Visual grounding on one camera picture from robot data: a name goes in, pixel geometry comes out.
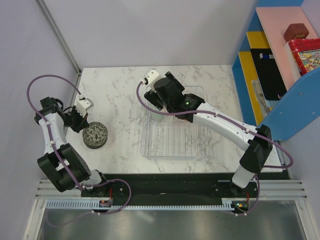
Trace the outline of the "green glass bowl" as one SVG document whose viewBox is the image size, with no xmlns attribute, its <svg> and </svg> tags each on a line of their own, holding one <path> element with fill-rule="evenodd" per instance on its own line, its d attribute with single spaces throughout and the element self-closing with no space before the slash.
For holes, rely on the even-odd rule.
<svg viewBox="0 0 320 240">
<path fill-rule="evenodd" d="M 158 113 L 151 112 L 151 117 L 156 121 L 156 122 L 161 122 L 164 119 L 164 116 Z"/>
</svg>

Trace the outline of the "leaf patterned bowl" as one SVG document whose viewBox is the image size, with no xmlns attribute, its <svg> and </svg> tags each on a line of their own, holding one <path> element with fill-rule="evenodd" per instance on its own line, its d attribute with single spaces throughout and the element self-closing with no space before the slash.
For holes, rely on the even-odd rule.
<svg viewBox="0 0 320 240">
<path fill-rule="evenodd" d="M 108 140 L 108 129 L 101 122 L 91 122 L 89 126 L 82 131 L 82 140 L 89 149 L 99 149 L 103 147 Z"/>
</svg>

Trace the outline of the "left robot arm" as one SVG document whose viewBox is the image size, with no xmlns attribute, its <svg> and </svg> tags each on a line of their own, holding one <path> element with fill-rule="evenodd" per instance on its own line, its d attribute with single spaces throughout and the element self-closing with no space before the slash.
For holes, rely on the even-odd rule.
<svg viewBox="0 0 320 240">
<path fill-rule="evenodd" d="M 92 188 L 99 197 L 106 196 L 110 185 L 102 173 L 90 170 L 85 160 L 66 140 L 65 128 L 80 133 L 88 130 L 88 109 L 94 106 L 88 98 L 79 99 L 70 111 L 63 109 L 63 102 L 46 97 L 40 101 L 42 109 L 35 114 L 35 122 L 41 126 L 45 149 L 37 164 L 59 192 L 77 188 Z"/>
</svg>

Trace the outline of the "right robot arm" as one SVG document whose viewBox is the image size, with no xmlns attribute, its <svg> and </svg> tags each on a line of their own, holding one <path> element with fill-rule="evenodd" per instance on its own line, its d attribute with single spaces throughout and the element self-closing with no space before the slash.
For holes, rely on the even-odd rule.
<svg viewBox="0 0 320 240">
<path fill-rule="evenodd" d="M 156 108 L 154 113 L 161 114 L 165 109 L 165 115 L 206 127 L 244 151 L 229 184 L 233 196 L 242 196 L 250 180 L 261 172 L 273 149 L 270 128 L 237 121 L 218 111 L 203 98 L 184 93 L 185 87 L 171 72 L 161 75 L 151 68 L 141 82 L 149 88 L 144 98 Z"/>
</svg>

